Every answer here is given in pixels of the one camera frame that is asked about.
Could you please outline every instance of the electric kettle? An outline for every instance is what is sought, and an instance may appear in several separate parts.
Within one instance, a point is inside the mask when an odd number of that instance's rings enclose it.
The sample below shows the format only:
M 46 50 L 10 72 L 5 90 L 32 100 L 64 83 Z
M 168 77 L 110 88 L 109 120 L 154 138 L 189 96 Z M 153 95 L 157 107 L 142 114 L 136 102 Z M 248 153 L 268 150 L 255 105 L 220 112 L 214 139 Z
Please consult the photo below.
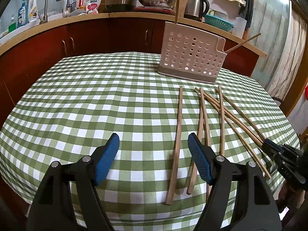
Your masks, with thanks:
M 208 0 L 188 0 L 184 11 L 184 18 L 202 21 L 202 18 L 207 14 L 209 9 L 210 3 Z

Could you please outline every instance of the blue bottle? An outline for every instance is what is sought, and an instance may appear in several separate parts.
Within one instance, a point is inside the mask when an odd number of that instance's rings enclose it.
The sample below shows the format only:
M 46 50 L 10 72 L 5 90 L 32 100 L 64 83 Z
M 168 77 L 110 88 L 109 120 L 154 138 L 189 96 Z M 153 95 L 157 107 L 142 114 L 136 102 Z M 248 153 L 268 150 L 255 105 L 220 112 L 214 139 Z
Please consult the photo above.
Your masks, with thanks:
M 24 26 L 28 23 L 28 5 L 23 0 L 21 8 L 18 10 L 17 27 Z

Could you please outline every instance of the checkered tablecloth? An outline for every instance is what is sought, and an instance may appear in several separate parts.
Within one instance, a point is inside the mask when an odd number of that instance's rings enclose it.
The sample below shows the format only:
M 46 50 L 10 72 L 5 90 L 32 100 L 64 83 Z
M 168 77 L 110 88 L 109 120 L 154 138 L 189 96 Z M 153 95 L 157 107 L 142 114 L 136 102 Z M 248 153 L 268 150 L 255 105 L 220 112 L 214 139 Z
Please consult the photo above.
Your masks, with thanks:
M 199 118 L 199 99 L 193 89 L 203 87 L 218 98 L 217 85 L 159 75 L 159 61 L 158 54 L 132 52 L 70 57 L 55 64 L 25 93 L 4 123 L 0 132 L 3 179 L 31 203 L 52 161 L 76 162 L 116 132 L 119 151 L 107 180 L 97 187 L 114 228 L 191 230 L 204 208 L 206 189 L 198 175 L 193 194 L 186 194 L 192 164 L 187 137 L 196 132 Z M 288 120 L 256 81 L 222 69 L 217 84 L 265 137 L 299 146 Z M 182 148 L 174 201 L 166 206 L 180 85 Z M 224 105 L 245 122 L 227 102 Z M 212 149 L 218 152 L 220 116 L 208 103 L 207 114 Z M 225 156 L 242 164 L 252 160 L 231 128 L 227 124 L 225 128 Z M 268 184 L 275 191 L 282 181 L 276 166 L 243 135 L 270 170 Z M 71 188 L 78 222 L 84 225 L 75 185 Z M 223 226 L 230 221 L 235 192 L 233 184 Z

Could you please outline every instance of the metal screw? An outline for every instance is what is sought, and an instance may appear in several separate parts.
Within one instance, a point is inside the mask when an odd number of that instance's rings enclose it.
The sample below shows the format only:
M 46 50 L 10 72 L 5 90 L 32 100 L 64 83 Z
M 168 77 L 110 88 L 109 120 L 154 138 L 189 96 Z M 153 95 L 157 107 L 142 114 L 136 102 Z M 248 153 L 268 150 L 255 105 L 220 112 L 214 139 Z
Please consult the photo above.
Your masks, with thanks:
M 90 160 L 91 160 L 90 156 L 85 156 L 85 157 L 82 158 L 82 161 L 84 161 L 84 162 L 88 162 Z
M 223 156 L 216 156 L 216 160 L 223 162 L 224 161 L 224 157 Z
M 253 161 L 249 161 L 248 165 L 251 166 L 251 167 L 255 167 L 256 166 L 255 162 L 253 162 Z
M 51 166 L 52 167 L 57 167 L 59 165 L 59 162 L 58 161 L 54 161 L 51 163 Z

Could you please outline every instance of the green bottle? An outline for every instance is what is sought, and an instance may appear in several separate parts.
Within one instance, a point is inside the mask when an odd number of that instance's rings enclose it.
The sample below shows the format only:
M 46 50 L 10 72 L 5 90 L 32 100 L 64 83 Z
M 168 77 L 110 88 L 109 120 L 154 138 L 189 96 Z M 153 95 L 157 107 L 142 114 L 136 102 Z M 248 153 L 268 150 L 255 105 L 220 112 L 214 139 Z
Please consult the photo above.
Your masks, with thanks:
M 9 33 L 16 29 L 16 20 L 14 19 L 14 14 L 12 15 L 11 24 L 9 26 Z

